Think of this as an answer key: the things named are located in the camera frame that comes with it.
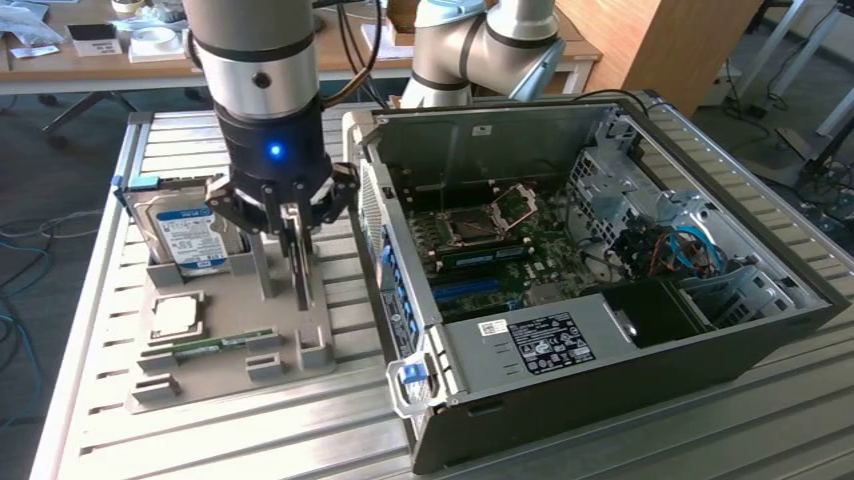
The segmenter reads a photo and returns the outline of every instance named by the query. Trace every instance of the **hard drive label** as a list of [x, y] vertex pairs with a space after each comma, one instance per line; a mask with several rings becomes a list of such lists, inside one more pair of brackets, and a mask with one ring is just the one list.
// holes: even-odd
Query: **hard drive label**
[[211, 230], [214, 220], [210, 208], [158, 213], [160, 231], [168, 242], [172, 258], [190, 275], [194, 272], [202, 275], [226, 263], [223, 238]]
[[510, 335], [534, 375], [597, 359], [569, 313], [514, 323]]

